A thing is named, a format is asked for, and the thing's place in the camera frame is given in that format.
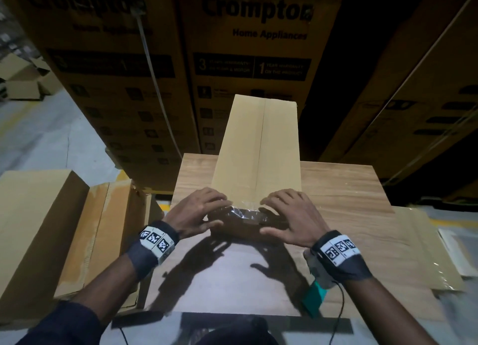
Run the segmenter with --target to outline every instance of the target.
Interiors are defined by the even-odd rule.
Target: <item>person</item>
[[[284,215],[289,223],[287,230],[263,227],[261,234],[307,248],[306,256],[315,256],[334,281],[347,291],[378,343],[436,345],[410,313],[373,277],[353,242],[328,227],[306,194],[285,189],[271,193],[260,203]],[[71,301],[58,305],[18,344],[98,344],[132,286],[162,263],[179,240],[222,225],[221,221],[204,222],[203,218],[209,212],[231,204],[224,194],[210,188],[193,192],[172,208],[163,221],[146,227],[140,239],[125,254]],[[198,342],[200,345],[276,343],[267,332],[265,320],[257,317],[211,331]]]

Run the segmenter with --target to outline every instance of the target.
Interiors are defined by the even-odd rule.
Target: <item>concrete floor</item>
[[[66,91],[43,102],[6,102],[0,104],[0,174],[5,170],[70,168],[88,184],[114,181],[118,174],[104,151],[104,144]],[[478,221],[475,214],[472,220]],[[475,295],[478,286],[470,291]],[[440,344],[476,344],[478,326],[466,323],[469,317],[478,319],[478,311],[467,307],[467,298],[445,299],[447,316],[453,324],[420,321]],[[173,312],[161,320],[154,317],[126,319],[122,326],[129,345],[188,344],[192,330],[217,327],[232,320],[231,315],[191,314]],[[283,344],[328,344],[333,326],[331,319],[267,317],[271,332]],[[1,331],[0,344],[17,342],[27,330]],[[102,345],[119,345],[124,340],[111,325],[105,331]],[[361,320],[344,320],[334,344],[376,344]]]

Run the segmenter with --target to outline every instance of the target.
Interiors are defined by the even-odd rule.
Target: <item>navy blue sleeve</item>
[[[96,345],[103,334],[95,313],[76,302],[63,302],[17,345]]]

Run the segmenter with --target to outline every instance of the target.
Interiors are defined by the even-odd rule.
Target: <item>wooden tabletop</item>
[[[211,184],[217,158],[184,155],[171,206]],[[373,168],[302,161],[301,175],[302,190],[332,229],[352,239],[373,275],[416,318],[443,321]],[[300,300],[313,281],[302,251],[294,245],[222,241],[209,231],[182,240],[154,270],[146,308],[300,316]],[[341,301],[333,288],[322,315],[337,317]],[[347,295],[345,301],[343,317],[359,317]]]

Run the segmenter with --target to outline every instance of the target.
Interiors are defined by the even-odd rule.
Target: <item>black warranty label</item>
[[[255,57],[194,53],[194,70],[200,76],[230,76],[304,81],[311,59]]]
[[[58,69],[65,73],[104,76],[151,76],[146,55],[47,49]],[[156,78],[175,78],[171,56],[151,55]]]

